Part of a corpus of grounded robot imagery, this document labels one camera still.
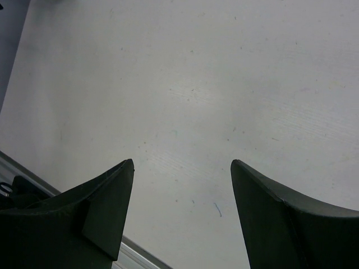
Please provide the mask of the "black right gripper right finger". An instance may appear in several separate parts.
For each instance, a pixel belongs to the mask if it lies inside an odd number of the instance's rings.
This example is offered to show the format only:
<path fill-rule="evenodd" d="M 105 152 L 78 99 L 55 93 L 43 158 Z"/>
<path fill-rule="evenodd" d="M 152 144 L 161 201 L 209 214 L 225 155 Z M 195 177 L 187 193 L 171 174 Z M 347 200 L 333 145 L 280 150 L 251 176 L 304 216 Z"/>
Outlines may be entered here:
<path fill-rule="evenodd" d="M 358 211 L 280 184 L 241 160 L 231 177 L 251 268 L 358 268 Z"/>

